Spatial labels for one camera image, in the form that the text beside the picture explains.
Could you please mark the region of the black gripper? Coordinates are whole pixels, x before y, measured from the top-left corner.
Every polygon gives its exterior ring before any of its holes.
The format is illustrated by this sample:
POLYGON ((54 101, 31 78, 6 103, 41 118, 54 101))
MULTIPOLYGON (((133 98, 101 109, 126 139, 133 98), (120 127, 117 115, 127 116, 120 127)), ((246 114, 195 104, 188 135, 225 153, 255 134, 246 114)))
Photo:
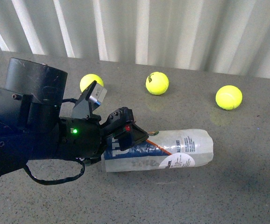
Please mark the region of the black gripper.
POLYGON ((125 151, 146 141, 149 135, 135 124, 133 111, 127 107, 115 110, 101 125, 99 119, 61 117, 55 158, 67 161, 80 159, 87 166, 95 164, 101 161, 106 149, 106 141, 102 137, 118 140, 120 150, 125 151))

